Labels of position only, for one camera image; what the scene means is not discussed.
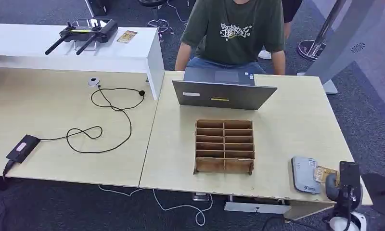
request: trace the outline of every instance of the white label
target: white label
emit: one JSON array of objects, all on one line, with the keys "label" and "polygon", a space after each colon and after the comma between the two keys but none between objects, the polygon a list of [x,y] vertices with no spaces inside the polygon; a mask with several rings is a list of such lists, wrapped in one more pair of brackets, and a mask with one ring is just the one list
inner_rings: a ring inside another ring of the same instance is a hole
[{"label": "white label", "polygon": [[183,96],[200,96],[200,93],[183,92]]},{"label": "white label", "polygon": [[316,161],[309,160],[308,163],[310,166],[316,167]]},{"label": "white label", "polygon": [[23,148],[25,148],[26,143],[21,143],[20,146],[17,147],[16,151],[20,152]]}]

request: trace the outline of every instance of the jeans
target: jeans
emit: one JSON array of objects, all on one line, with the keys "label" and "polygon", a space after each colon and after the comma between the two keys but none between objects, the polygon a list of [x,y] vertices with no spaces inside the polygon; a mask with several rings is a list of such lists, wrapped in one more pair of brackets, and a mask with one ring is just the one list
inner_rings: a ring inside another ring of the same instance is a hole
[{"label": "jeans", "polygon": [[219,64],[210,60],[194,57],[187,63],[187,67],[196,67],[203,69],[220,69],[220,70],[242,70],[252,74],[266,74],[257,62],[250,62],[241,65]]}]

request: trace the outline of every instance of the drone controller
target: drone controller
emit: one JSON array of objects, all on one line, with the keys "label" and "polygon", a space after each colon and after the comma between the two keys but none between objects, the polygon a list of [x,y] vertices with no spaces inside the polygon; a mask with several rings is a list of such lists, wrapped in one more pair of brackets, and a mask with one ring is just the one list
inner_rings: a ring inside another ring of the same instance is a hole
[{"label": "drone controller", "polygon": [[94,20],[94,22],[91,25],[88,24],[88,26],[73,26],[70,22],[68,22],[67,25],[65,29],[59,32],[61,37],[45,51],[46,55],[50,54],[63,41],[70,42],[72,40],[85,42],[77,51],[77,55],[80,55],[93,41],[106,43],[117,31],[117,22],[110,19]]},{"label": "drone controller", "polygon": [[355,212],[362,201],[359,165],[353,162],[340,162],[340,182],[335,185],[336,175],[326,178],[327,197],[335,201],[332,214],[323,220],[328,223],[330,230],[364,231],[366,220],[362,214]]}]

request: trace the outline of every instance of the wooden compartment box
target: wooden compartment box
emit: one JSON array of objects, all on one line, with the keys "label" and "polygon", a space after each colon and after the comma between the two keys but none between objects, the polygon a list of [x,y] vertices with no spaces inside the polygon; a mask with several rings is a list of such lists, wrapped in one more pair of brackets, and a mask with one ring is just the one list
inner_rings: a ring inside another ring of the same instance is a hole
[{"label": "wooden compartment box", "polygon": [[252,129],[252,121],[249,120],[197,120],[194,173],[251,175],[255,160]]}]

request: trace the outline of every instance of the desk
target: desk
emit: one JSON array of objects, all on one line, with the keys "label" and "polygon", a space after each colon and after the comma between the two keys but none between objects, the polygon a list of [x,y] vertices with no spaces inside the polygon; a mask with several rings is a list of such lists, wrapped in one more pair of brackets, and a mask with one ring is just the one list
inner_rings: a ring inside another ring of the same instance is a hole
[{"label": "desk", "polygon": [[[119,27],[107,43],[98,44],[96,51],[76,55],[71,41],[45,55],[65,27],[0,24],[0,67],[144,73],[150,81],[150,96],[158,99],[164,64],[156,28]],[[117,42],[126,30],[136,31],[137,35],[127,44]]]},{"label": "desk", "polygon": [[[103,154],[79,154],[65,139],[42,141],[7,176],[137,187],[147,150],[157,101],[152,98],[145,74],[83,71],[0,69],[0,176],[5,158],[25,134],[38,138],[66,135],[70,128],[103,128],[103,136],[89,140],[78,134],[70,138],[83,151],[100,151],[122,142],[129,133],[129,122],[121,112],[99,108],[90,95],[97,90],[88,78],[99,77],[105,88],[127,87],[145,90],[145,100],[128,110],[133,132],[118,149]],[[106,91],[117,107],[129,107],[141,99],[129,90]],[[100,94],[96,103],[107,105]]]},{"label": "desk", "polygon": [[[333,205],[324,193],[296,191],[292,180],[290,160],[295,155],[315,158],[332,169],[339,169],[339,161],[353,161],[317,77],[256,75],[257,85],[278,87],[258,111],[180,106],[172,80],[182,77],[182,72],[166,71],[140,187],[287,199],[292,201],[292,209],[285,214],[289,218]],[[256,159],[252,176],[193,175],[197,119],[253,121]],[[363,204],[372,204],[365,186]]]}]

